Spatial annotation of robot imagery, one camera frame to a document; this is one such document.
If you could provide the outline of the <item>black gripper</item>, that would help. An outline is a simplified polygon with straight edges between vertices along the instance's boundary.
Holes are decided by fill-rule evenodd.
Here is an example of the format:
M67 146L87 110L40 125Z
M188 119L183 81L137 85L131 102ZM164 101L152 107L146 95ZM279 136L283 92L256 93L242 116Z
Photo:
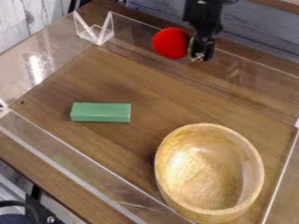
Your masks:
M223 0L186 0L182 20L190 23L203 37L214 36L223 30L220 23L223 5ZM208 61L212 58L215 38L210 40L206 46L206 53L203 53L198 37L191 37L188 44L191 61Z

